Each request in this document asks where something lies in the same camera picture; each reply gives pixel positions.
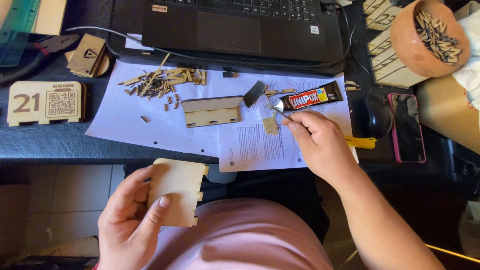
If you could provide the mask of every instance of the laptop keyboard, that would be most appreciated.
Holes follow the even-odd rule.
[[[194,5],[273,16],[287,20],[317,22],[314,0],[157,0],[165,3]]]

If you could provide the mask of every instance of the fingernail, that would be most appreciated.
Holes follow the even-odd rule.
[[[160,207],[167,207],[170,205],[170,202],[171,202],[170,199],[165,196],[160,199],[160,201],[158,202],[158,205]]]
[[[290,123],[288,123],[287,127],[290,131],[294,131],[297,128],[297,123],[290,122]]]

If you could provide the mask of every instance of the terracotta bowl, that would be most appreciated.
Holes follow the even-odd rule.
[[[458,62],[455,65],[440,61],[420,41],[413,18],[415,9],[429,12],[432,18],[443,21],[447,25],[445,33],[458,40],[455,48],[462,51],[458,54]],[[392,23],[390,39],[402,63],[424,77],[440,77],[452,73],[465,64],[470,56],[470,43],[462,26],[456,22],[452,11],[437,0],[417,0],[402,9]]]

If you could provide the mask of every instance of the clay bowl of wooden letters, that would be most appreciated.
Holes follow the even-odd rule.
[[[437,0],[418,0],[406,6],[393,21],[390,38],[402,63],[424,77],[452,73],[470,55],[462,26]]]

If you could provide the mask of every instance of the computer mouse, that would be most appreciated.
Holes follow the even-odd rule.
[[[384,96],[367,94],[363,97],[365,125],[368,136],[376,139],[387,135],[393,126],[393,113]]]

